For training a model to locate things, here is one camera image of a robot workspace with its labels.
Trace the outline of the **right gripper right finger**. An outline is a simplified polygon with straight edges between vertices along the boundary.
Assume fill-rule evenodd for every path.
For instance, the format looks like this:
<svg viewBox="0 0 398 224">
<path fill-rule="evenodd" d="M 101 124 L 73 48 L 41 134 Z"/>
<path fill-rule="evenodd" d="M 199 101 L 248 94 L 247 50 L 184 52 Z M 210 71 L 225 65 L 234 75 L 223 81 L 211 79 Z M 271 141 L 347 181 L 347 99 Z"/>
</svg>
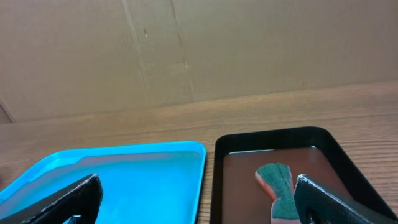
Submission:
<svg viewBox="0 0 398 224">
<path fill-rule="evenodd" d="M 316 183 L 305 174 L 297 177 L 294 200 L 302 224 L 397 224 L 396 220 Z"/>
</svg>

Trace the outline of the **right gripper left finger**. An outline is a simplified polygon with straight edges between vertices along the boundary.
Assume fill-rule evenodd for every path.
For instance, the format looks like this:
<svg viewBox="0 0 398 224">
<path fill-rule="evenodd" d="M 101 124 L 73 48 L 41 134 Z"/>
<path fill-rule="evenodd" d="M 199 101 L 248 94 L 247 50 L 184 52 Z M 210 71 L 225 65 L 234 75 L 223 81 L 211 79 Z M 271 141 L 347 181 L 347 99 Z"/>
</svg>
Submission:
<svg viewBox="0 0 398 224">
<path fill-rule="evenodd" d="M 1 219 L 16 224 L 94 224 L 103 199 L 98 174 L 87 175 L 48 197 Z"/>
</svg>

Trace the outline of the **red grey sponge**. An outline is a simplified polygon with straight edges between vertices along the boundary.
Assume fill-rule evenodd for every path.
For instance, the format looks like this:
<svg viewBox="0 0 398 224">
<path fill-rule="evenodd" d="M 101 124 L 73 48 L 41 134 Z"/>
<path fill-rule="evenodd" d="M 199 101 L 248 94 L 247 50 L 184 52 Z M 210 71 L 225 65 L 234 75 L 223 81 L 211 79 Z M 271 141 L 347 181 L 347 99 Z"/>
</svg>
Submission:
<svg viewBox="0 0 398 224">
<path fill-rule="evenodd" d="M 294 183 L 290 167 L 266 164 L 255 172 L 256 182 L 271 199 L 270 223 L 300 223 L 294 201 Z"/>
</svg>

